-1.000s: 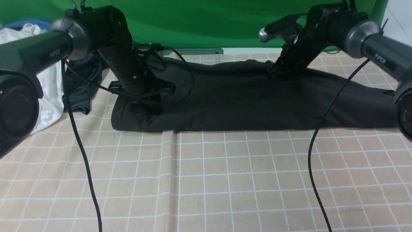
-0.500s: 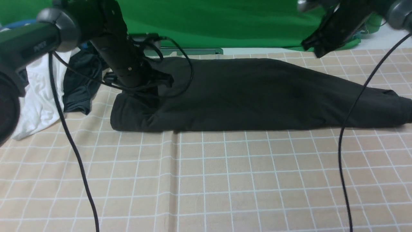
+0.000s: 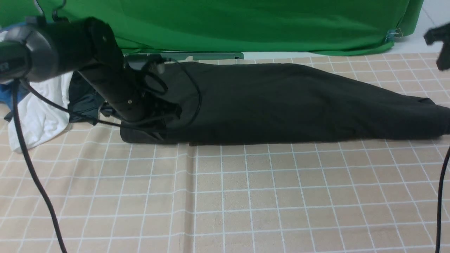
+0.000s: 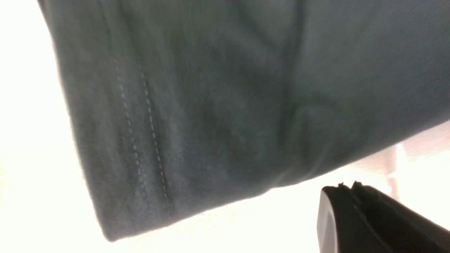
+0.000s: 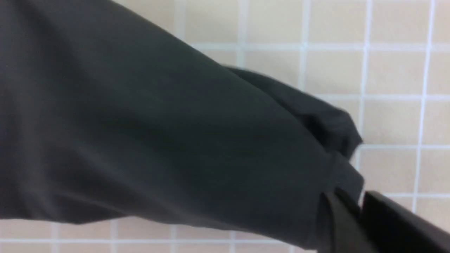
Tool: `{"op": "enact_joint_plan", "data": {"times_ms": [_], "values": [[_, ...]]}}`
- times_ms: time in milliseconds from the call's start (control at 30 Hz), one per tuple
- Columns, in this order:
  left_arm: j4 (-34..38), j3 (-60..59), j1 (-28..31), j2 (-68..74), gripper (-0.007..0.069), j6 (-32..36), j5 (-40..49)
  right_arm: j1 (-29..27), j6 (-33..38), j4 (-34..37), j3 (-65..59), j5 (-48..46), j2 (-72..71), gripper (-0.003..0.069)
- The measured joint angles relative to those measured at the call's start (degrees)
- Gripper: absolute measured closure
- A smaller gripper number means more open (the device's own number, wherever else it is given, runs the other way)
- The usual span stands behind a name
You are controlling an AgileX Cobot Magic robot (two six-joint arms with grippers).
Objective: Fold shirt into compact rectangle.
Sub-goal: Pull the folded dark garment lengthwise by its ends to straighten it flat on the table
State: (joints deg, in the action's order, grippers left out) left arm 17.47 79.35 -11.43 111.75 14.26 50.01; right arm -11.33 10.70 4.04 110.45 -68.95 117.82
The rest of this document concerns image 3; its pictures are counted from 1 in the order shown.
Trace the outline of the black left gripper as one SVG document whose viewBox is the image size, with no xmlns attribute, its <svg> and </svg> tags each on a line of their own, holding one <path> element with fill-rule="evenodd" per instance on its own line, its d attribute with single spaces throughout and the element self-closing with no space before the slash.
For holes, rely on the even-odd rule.
<svg viewBox="0 0 450 253">
<path fill-rule="evenodd" d="M 100 113 L 121 120 L 123 141 L 165 141 L 167 124 L 179 119 L 182 109 L 163 99 L 129 99 L 123 102 L 104 102 Z"/>
</svg>

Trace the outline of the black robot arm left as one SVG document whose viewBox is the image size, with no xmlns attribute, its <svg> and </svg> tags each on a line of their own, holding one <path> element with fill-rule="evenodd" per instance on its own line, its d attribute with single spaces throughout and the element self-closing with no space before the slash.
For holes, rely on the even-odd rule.
<svg viewBox="0 0 450 253">
<path fill-rule="evenodd" d="M 179 119 L 181 107 L 148 88 L 148 71 L 132 69 L 111 27 L 90 17 L 77 21 L 47 22 L 28 16 L 24 25 L 10 29 L 1 42 L 1 82 L 24 79 L 43 82 L 77 71 L 105 100 L 99 111 L 115 117 L 125 128 L 143 131 L 161 140 L 167 123 Z"/>
</svg>

